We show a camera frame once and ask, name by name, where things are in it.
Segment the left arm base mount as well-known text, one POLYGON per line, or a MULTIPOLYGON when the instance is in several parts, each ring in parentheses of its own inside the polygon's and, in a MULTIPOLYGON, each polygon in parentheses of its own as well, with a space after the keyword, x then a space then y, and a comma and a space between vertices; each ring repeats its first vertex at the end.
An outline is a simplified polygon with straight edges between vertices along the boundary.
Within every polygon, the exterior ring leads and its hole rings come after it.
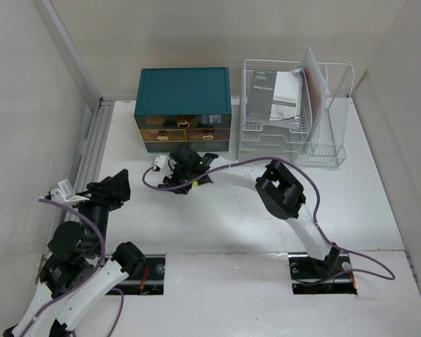
POLYGON ((130 276, 115 287, 121 289, 124 295, 163 295, 166 271, 165 255, 146 255, 144 260, 138 258, 135 262, 125 258, 122 263, 123 269, 129 271, 130 276))

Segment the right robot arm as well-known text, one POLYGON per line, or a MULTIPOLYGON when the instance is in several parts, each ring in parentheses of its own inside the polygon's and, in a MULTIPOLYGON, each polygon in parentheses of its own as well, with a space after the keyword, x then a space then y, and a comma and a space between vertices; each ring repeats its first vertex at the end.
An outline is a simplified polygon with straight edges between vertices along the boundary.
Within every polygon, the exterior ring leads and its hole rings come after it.
POLYGON ((189 145, 154 160, 157 171, 164 172, 161 189, 187 194, 194 183, 227 183, 257 192, 266 210, 286 221, 300 238, 317 279, 332 275, 340 250, 335 248, 314 221, 306 206, 304 187, 279 159, 252 166, 227 160, 217 154, 201 156, 189 145))

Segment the grey setup guide booklet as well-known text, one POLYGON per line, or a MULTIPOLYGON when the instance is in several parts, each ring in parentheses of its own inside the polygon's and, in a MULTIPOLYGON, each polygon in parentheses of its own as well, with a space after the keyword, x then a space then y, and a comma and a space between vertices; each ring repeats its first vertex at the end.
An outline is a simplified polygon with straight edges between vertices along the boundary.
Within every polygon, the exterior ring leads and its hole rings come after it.
POLYGON ((281 128, 300 125, 302 70, 255 70, 246 103, 246 121, 281 128))

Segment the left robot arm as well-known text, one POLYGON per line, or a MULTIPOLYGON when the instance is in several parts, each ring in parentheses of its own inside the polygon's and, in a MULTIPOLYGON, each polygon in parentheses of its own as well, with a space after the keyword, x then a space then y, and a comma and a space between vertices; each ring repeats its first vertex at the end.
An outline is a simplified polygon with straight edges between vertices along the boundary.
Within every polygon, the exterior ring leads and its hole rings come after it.
POLYGON ((34 297, 18 324, 4 336, 73 336, 83 316, 117 284, 146 275, 145 255, 132 242, 105 256, 109 213, 131 198, 128 170, 76 193, 68 180, 51 187, 41 203, 58 207, 77 218, 55 229, 48 243, 50 256, 43 264, 34 297))

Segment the blue cleaning gel jar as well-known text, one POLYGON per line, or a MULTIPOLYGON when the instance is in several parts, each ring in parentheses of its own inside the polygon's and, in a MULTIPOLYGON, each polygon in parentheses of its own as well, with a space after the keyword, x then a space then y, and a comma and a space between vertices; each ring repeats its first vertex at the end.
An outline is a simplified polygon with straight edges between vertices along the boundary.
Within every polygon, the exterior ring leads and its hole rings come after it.
POLYGON ((220 124, 221 123, 221 116, 219 114, 210 115, 209 116, 209 122, 211 124, 220 124))

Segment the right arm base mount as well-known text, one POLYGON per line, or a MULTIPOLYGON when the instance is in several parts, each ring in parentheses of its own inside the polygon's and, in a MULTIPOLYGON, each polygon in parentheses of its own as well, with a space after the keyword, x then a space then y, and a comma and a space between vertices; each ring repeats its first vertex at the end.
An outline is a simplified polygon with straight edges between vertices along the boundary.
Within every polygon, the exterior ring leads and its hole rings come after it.
POLYGON ((351 268, 351 260, 346 253, 338 257, 333 267, 310 258, 306 253, 291 253, 288 255, 288 262, 294 295, 357 294, 356 282, 351 272, 330 279, 351 268))

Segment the clear mesh zip pouch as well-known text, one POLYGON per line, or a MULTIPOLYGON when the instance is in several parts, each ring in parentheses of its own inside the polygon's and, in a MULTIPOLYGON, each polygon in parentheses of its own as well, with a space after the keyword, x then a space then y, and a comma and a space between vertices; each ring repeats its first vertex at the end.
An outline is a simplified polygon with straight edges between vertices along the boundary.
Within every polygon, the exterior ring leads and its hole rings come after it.
POLYGON ((305 82, 309 96, 309 104, 312 115, 312 127, 307 136, 307 143, 317 143, 316 135, 321 122, 326 99, 330 93, 326 79, 321 73, 319 64, 316 62, 314 54, 310 47, 307 48, 305 56, 302 59, 302 68, 305 73, 305 82))

